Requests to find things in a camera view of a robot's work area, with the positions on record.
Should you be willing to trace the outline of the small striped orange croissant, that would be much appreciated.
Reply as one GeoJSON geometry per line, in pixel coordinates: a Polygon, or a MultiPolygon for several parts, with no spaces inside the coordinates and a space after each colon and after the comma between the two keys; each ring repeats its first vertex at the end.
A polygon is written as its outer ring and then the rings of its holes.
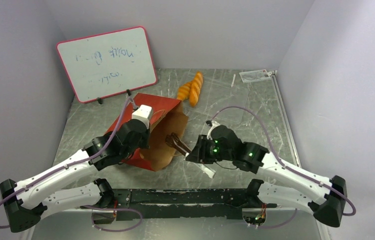
{"type": "Polygon", "coordinates": [[[178,88],[176,98],[178,100],[181,100],[181,101],[185,101],[185,100],[189,99],[191,87],[192,87],[192,82],[191,81],[186,82],[185,84],[183,84],[182,86],[180,86],[178,88]]]}

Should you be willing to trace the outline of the long orange baguette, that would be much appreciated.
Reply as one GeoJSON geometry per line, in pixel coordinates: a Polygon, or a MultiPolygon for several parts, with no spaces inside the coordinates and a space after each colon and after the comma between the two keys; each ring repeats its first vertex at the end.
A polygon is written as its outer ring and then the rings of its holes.
{"type": "Polygon", "coordinates": [[[204,83],[202,72],[198,71],[190,83],[191,88],[189,93],[189,104],[191,107],[195,107],[198,104],[201,89],[204,83]]]}

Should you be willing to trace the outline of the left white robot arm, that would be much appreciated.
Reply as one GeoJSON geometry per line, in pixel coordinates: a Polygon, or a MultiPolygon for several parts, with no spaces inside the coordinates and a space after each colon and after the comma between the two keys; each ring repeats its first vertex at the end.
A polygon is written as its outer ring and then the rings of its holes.
{"type": "Polygon", "coordinates": [[[7,179],[0,184],[3,206],[11,232],[25,231],[55,213],[79,206],[101,209],[115,204],[115,194],[104,178],[64,190],[68,184],[132,157],[146,149],[150,121],[133,117],[116,132],[95,137],[65,161],[26,180],[7,179]]]}

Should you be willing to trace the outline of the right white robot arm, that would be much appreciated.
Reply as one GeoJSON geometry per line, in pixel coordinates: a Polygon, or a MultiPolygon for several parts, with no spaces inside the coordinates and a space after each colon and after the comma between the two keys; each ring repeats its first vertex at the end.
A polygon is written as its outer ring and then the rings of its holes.
{"type": "Polygon", "coordinates": [[[253,179],[245,201],[250,207],[276,204],[296,208],[313,215],[320,223],[337,228],[346,205],[346,181],[308,172],[282,159],[264,146],[242,141],[224,125],[213,126],[207,135],[199,135],[185,160],[196,164],[230,161],[239,170],[270,177],[282,185],[253,179]]]}

